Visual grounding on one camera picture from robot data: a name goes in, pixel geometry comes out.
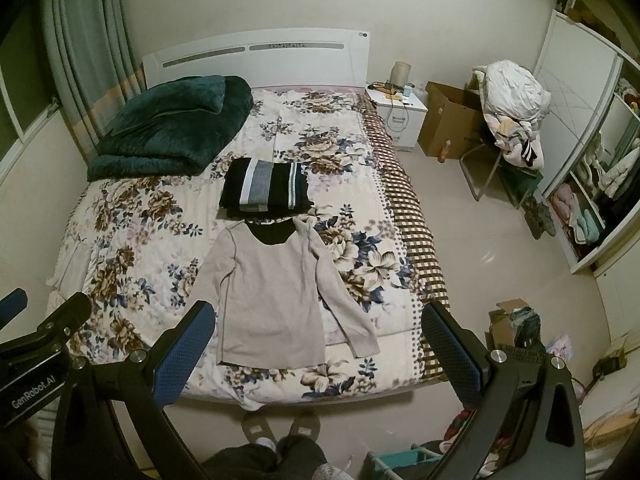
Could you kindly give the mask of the beige long sleeve shirt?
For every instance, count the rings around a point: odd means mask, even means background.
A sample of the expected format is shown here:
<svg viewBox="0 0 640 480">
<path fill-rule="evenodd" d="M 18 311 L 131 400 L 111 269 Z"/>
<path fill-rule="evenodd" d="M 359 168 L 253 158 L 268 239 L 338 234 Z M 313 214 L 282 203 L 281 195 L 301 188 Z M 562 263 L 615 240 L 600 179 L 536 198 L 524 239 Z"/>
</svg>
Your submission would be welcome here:
<svg viewBox="0 0 640 480">
<path fill-rule="evenodd" d="M 221 231 L 191 298 L 216 309 L 216 356 L 224 364 L 301 368 L 323 363 L 323 307 L 354 356 L 380 351 L 370 318 L 349 295 L 319 234 L 297 218 L 273 224 L 241 221 Z"/>
</svg>

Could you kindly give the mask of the pile of white clothes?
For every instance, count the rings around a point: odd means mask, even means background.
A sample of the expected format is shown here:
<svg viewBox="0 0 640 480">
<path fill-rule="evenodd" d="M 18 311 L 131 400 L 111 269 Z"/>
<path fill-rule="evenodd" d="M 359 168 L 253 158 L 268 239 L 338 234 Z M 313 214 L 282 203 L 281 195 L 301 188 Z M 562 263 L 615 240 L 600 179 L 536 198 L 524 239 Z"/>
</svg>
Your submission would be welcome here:
<svg viewBox="0 0 640 480">
<path fill-rule="evenodd" d="M 543 170 L 540 129 L 550 112 L 551 93 L 529 70 L 510 60 L 476 66 L 473 77 L 485 122 L 504 160 Z"/>
</svg>

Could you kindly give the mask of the floral bed sheet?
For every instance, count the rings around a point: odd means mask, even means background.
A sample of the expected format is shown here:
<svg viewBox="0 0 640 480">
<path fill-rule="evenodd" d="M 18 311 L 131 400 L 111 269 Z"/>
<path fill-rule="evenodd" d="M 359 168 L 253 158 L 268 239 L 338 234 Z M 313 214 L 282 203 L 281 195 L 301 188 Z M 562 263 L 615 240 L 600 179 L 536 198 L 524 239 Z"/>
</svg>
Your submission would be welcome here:
<svg viewBox="0 0 640 480">
<path fill-rule="evenodd" d="M 70 352 L 102 364 L 149 347 L 188 306 L 196 274 L 227 226 L 218 209 L 224 175 L 243 156 L 298 162 L 309 183 L 309 217 L 347 290 L 370 316 L 380 352 L 357 359 L 326 320 L 326 360 L 315 366 L 224 365 L 208 349 L 186 394 L 256 410 L 267 404 L 373 396 L 438 374 L 421 336 L 431 291 L 416 243 L 424 219 L 401 218 L 387 194 L 397 165 L 371 100 L 356 91 L 258 90 L 247 120 L 196 177 L 101 180 L 70 216 L 51 278 L 51 308 L 74 292 L 92 303 Z"/>
</svg>

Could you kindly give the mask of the small open cardboard box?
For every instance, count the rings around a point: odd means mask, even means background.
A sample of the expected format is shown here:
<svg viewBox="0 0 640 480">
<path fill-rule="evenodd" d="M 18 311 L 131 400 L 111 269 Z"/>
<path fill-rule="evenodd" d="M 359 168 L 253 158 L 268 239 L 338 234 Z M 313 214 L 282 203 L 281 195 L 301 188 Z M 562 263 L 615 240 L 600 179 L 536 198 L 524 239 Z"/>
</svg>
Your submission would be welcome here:
<svg viewBox="0 0 640 480">
<path fill-rule="evenodd" d="M 541 319 L 523 299 L 501 301 L 488 312 L 486 342 L 490 350 L 509 346 L 544 352 L 541 341 Z"/>
</svg>

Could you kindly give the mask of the grey slippers feet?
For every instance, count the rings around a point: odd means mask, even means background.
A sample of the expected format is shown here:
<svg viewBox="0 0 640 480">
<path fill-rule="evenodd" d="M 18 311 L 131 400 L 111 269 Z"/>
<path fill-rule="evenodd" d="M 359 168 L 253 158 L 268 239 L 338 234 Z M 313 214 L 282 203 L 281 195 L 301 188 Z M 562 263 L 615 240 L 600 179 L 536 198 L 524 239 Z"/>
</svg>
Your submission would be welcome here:
<svg viewBox="0 0 640 480">
<path fill-rule="evenodd" d="M 295 416 L 288 427 L 288 432 L 274 431 L 268 418 L 261 412 L 246 412 L 242 418 L 241 428 L 250 444 L 261 445 L 271 452 L 277 451 L 277 444 L 285 437 L 304 437 L 316 442 L 321 422 L 313 412 L 306 411 Z"/>
</svg>

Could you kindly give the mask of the teal plastic basket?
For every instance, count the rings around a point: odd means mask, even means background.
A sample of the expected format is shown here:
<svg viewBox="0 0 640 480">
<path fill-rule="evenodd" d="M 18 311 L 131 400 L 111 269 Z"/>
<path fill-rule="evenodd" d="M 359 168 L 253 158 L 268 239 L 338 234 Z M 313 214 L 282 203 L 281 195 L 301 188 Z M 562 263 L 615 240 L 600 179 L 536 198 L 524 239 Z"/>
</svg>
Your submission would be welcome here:
<svg viewBox="0 0 640 480">
<path fill-rule="evenodd" d="M 395 453 L 369 452 L 366 465 L 370 479 L 426 479 L 441 458 L 442 454 L 429 450 L 425 446 L 413 444 L 408 450 Z"/>
</svg>

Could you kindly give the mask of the brown checked bed cover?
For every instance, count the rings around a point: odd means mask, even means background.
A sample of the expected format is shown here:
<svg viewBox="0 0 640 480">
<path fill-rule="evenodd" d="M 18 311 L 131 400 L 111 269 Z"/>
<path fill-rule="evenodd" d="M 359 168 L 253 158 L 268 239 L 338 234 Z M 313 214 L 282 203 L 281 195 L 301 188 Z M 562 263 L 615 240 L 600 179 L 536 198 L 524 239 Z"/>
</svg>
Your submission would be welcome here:
<svg viewBox="0 0 640 480">
<path fill-rule="evenodd" d="M 447 307 L 449 297 L 436 255 L 434 236 L 426 224 L 418 194 L 398 158 L 392 138 L 367 94 L 358 98 L 358 112 L 373 150 L 374 168 L 382 182 L 383 202 L 392 216 L 396 236 L 409 263 L 409 283 L 416 286 L 413 321 L 420 322 L 424 304 L 431 300 Z"/>
</svg>

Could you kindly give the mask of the black grey striped folded sweater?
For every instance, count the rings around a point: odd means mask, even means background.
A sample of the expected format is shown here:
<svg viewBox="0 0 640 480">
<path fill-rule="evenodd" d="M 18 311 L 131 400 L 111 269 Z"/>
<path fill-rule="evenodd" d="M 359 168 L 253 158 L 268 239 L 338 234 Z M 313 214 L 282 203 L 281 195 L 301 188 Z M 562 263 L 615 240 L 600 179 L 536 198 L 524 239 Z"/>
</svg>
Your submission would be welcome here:
<svg viewBox="0 0 640 480">
<path fill-rule="evenodd" d="M 312 207 L 298 162 L 235 159 L 224 176 L 219 208 L 230 218 L 279 219 Z"/>
</svg>

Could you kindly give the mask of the dark green folded blanket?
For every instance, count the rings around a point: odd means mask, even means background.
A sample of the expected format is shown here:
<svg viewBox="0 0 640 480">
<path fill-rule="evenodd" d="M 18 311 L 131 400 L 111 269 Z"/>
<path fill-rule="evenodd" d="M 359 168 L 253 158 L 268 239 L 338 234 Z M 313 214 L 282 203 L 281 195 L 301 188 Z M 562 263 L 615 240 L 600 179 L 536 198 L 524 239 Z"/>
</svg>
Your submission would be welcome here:
<svg viewBox="0 0 640 480">
<path fill-rule="evenodd" d="M 239 76 L 187 76 L 135 96 L 107 127 L 88 180 L 196 176 L 233 140 L 253 107 Z"/>
</svg>

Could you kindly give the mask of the white wardrobe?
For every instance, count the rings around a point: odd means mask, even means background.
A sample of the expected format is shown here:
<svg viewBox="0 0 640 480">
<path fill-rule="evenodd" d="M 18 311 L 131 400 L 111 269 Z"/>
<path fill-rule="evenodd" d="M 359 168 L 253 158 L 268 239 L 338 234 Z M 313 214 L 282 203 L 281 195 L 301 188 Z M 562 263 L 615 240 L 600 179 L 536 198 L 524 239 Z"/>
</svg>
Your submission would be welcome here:
<svg viewBox="0 0 640 480">
<path fill-rule="evenodd" d="M 639 223 L 639 173 L 632 170 L 606 198 L 599 188 L 607 172 L 634 150 L 639 137 L 639 111 L 624 99 L 624 83 L 639 88 L 639 64 L 622 48 L 567 15 L 551 13 L 534 76 L 551 93 L 550 112 L 540 130 L 545 200 L 563 184 L 574 191 L 584 226 L 596 224 L 593 242 L 575 234 L 580 223 L 564 221 L 560 242 L 570 272 L 608 258 Z"/>
</svg>

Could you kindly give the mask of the brown cardboard box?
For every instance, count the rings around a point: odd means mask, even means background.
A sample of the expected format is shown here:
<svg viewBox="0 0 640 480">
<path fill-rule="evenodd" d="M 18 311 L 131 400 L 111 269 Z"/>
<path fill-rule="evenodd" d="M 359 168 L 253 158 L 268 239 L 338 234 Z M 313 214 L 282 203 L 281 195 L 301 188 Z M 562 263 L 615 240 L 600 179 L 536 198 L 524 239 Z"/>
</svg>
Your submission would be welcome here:
<svg viewBox="0 0 640 480">
<path fill-rule="evenodd" d="M 476 93 L 434 81 L 425 90 L 427 114 L 418 143 L 426 156 L 437 158 L 449 143 L 446 158 L 460 159 L 482 144 L 485 121 Z"/>
</svg>

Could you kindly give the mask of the white nightstand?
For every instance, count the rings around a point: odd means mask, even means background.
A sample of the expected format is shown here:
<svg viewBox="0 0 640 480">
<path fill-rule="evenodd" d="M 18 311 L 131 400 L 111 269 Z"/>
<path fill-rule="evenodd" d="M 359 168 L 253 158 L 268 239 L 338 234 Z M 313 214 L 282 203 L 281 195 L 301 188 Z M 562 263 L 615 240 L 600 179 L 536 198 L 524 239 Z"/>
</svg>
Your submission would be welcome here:
<svg viewBox="0 0 640 480">
<path fill-rule="evenodd" d="M 395 148 L 411 151 L 418 142 L 428 112 L 425 104 L 410 87 L 398 90 L 388 84 L 369 84 L 367 95 Z"/>
</svg>

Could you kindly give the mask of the white bed headboard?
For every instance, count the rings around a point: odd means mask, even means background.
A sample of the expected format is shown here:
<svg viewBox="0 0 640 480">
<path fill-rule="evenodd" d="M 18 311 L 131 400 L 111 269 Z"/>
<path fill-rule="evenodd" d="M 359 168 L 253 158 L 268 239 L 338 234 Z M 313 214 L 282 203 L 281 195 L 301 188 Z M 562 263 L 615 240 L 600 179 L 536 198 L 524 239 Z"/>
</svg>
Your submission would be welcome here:
<svg viewBox="0 0 640 480">
<path fill-rule="evenodd" d="M 240 76 L 252 88 L 367 85 L 370 34 L 338 28 L 234 32 L 143 58 L 150 88 L 186 76 Z"/>
</svg>

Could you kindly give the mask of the beige jar on nightstand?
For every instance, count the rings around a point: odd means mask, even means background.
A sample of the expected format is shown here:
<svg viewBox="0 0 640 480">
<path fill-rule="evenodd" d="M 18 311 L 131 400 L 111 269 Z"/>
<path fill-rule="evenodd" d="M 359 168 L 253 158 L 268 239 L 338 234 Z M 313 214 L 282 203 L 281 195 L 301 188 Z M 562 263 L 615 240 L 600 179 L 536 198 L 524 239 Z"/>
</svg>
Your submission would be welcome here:
<svg viewBox="0 0 640 480">
<path fill-rule="evenodd" d="M 408 84 L 411 65 L 406 62 L 396 61 L 390 71 L 390 84 L 394 88 L 402 89 Z"/>
</svg>

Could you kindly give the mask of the metal frame chair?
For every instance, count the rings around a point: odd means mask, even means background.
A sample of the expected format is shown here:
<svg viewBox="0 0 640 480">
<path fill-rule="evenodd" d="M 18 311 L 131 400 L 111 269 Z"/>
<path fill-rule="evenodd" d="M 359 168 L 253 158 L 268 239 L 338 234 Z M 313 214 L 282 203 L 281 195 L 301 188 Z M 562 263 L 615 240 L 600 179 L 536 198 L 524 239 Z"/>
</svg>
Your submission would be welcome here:
<svg viewBox="0 0 640 480">
<path fill-rule="evenodd" d="M 507 162 L 487 127 L 480 130 L 474 146 L 462 154 L 460 167 L 474 200 L 479 202 L 499 182 L 515 209 L 520 209 L 535 194 L 542 180 L 539 170 Z"/>
</svg>

